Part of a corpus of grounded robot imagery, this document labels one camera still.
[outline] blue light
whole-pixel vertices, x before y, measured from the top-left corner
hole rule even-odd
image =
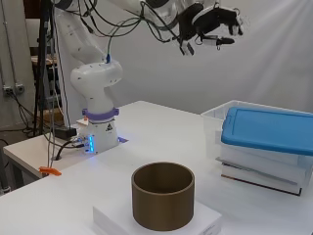
[[[94,140],[92,136],[89,136],[89,152],[94,152]]]

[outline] white backdrop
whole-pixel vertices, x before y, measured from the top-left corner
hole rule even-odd
[[[129,15],[106,1],[99,12],[117,23]],[[313,112],[313,1],[223,0],[238,7],[246,35],[233,46],[216,51],[196,47],[183,57],[163,45],[144,23],[132,34],[112,41],[112,55],[124,68],[124,79],[111,90],[115,105],[144,100],[200,114],[230,100]],[[110,28],[98,21],[100,29]],[[107,47],[107,39],[97,39]],[[77,66],[60,40],[71,122],[81,118],[83,98],[70,86]]]

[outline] orange object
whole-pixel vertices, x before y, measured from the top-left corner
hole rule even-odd
[[[57,169],[49,168],[49,167],[45,167],[45,166],[41,166],[39,168],[39,172],[40,173],[46,173],[46,174],[54,174],[56,176],[60,176],[61,175],[61,173]]]

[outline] brown cylinder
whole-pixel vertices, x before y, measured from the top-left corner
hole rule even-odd
[[[135,220],[154,231],[173,231],[194,216],[195,176],[179,164],[147,164],[132,176]]]

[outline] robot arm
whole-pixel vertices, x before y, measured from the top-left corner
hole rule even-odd
[[[52,0],[55,6],[67,12],[79,11],[78,0]],[[97,7],[98,0],[81,0],[80,7],[86,1]],[[229,34],[243,35],[243,21],[238,9],[224,8],[220,0],[107,0],[117,7],[151,21],[158,30],[171,31],[179,25],[179,35],[173,34],[183,55],[194,55],[189,40],[199,37],[201,44],[218,48],[223,44],[233,44],[232,38],[209,35],[221,25],[229,28]]]
[[[82,16],[79,16],[88,16],[92,10],[97,11],[97,0],[51,1],[56,8],[62,10],[56,16],[56,22],[64,43],[71,55],[84,64],[71,72],[70,81],[87,102],[84,114],[89,118],[89,123],[81,132],[86,140],[85,151],[102,153],[118,145],[114,126],[114,116],[118,115],[118,109],[114,107],[106,90],[122,80],[122,67],[100,49],[90,33],[90,28]],[[89,9],[83,9],[85,4],[80,3],[85,1],[93,5],[89,5]],[[194,55],[189,40],[196,36],[201,39],[202,44],[218,48],[223,44],[234,43],[232,38],[208,35],[222,24],[228,26],[231,35],[243,34],[239,11],[222,8],[215,0],[108,1],[138,16],[138,23],[145,21],[148,26],[153,24],[159,35],[160,30],[170,31],[172,39],[179,43],[184,55]],[[179,35],[173,31],[176,25],[179,25]]]

